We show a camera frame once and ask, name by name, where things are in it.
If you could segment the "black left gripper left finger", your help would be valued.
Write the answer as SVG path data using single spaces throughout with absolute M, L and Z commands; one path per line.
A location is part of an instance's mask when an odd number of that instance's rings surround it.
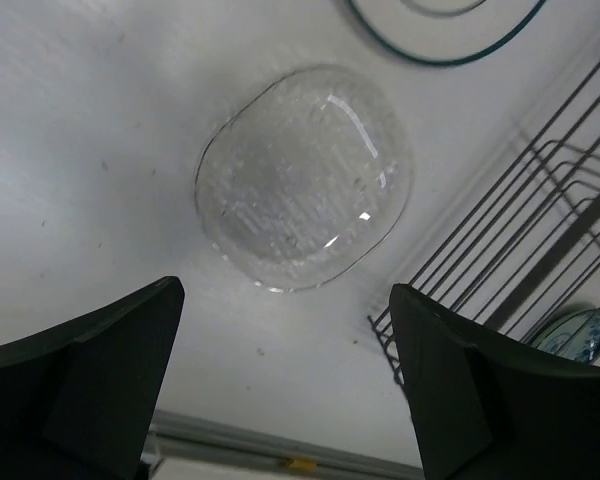
M 147 479 L 185 292 L 163 277 L 0 346 L 0 479 Z

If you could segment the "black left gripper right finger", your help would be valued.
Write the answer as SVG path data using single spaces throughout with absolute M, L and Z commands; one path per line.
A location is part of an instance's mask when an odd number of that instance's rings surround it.
M 389 310 L 428 479 L 600 479 L 600 367 L 542 352 L 406 284 Z

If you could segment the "white plate dark rim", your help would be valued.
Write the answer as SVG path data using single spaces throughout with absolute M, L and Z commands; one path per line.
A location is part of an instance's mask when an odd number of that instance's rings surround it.
M 355 18 L 389 52 L 410 62 L 453 67 L 511 41 L 543 1 L 350 1 Z

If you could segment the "clear glass plate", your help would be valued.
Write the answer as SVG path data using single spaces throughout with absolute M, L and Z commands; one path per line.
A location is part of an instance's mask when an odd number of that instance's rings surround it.
M 403 217 L 415 165 L 383 90 L 335 64 L 278 77 L 201 152 L 194 201 L 214 248 L 273 292 L 329 283 Z

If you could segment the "blue patterned small plate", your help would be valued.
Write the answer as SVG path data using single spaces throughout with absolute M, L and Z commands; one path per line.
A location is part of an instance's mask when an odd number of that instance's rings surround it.
M 600 353 L 600 310 L 586 307 L 557 316 L 528 342 L 540 351 L 590 364 Z

